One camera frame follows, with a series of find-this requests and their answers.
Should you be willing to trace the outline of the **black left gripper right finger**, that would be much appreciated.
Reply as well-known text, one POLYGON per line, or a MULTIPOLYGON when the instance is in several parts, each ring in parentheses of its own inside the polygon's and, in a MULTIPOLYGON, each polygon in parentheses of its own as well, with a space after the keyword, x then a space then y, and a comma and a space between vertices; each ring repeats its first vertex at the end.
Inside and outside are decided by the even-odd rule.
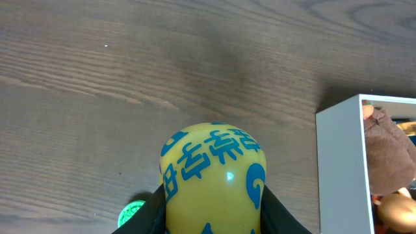
POLYGON ((261 234, 311 234, 265 185, 261 199, 261 234))

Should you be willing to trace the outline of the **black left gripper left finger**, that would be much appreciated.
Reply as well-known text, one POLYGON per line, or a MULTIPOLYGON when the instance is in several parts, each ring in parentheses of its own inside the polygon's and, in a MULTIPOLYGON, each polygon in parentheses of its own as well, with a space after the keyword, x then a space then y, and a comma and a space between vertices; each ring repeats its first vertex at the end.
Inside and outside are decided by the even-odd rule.
POLYGON ((161 185, 143 206, 112 234, 165 234, 166 201, 161 185))

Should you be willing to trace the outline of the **green round sticker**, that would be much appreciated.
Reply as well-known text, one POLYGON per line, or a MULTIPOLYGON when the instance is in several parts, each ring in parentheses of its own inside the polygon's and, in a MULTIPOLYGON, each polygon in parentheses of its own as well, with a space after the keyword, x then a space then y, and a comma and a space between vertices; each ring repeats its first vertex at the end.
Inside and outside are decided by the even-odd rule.
POLYGON ((134 214, 145 204, 144 200, 137 200, 128 203, 120 212, 118 217, 118 227, 124 225, 134 214))

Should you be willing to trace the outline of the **yellow and grey toy truck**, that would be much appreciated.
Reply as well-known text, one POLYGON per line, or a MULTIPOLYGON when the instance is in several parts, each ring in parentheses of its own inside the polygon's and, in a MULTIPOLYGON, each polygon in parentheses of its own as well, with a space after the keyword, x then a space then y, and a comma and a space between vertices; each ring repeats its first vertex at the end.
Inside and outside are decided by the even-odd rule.
POLYGON ((416 121, 400 122, 397 123, 397 127, 399 127, 413 144, 416 145, 416 121))

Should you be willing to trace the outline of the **brown plush toy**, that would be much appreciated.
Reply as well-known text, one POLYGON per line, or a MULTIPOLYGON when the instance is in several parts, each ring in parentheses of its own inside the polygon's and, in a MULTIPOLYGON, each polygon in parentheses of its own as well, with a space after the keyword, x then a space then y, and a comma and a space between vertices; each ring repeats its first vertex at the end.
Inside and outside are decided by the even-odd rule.
POLYGON ((385 196, 415 180, 415 144, 391 119, 368 101, 362 102, 370 192, 385 196))

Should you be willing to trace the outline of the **yellow ball with blue letters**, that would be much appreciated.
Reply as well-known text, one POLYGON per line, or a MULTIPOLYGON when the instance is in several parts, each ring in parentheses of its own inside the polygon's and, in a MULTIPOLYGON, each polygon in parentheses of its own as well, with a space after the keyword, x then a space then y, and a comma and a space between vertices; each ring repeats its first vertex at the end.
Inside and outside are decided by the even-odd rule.
POLYGON ((186 127, 162 147, 160 169, 167 233, 260 233, 266 157, 245 130, 186 127))

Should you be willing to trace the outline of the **white cardboard box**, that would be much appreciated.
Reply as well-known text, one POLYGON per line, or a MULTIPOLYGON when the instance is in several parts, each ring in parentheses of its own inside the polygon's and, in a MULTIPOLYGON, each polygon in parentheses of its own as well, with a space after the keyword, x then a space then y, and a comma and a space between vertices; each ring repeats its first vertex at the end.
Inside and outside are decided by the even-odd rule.
POLYGON ((415 117, 413 98, 358 94, 316 114, 320 232, 373 234, 363 101, 415 117))

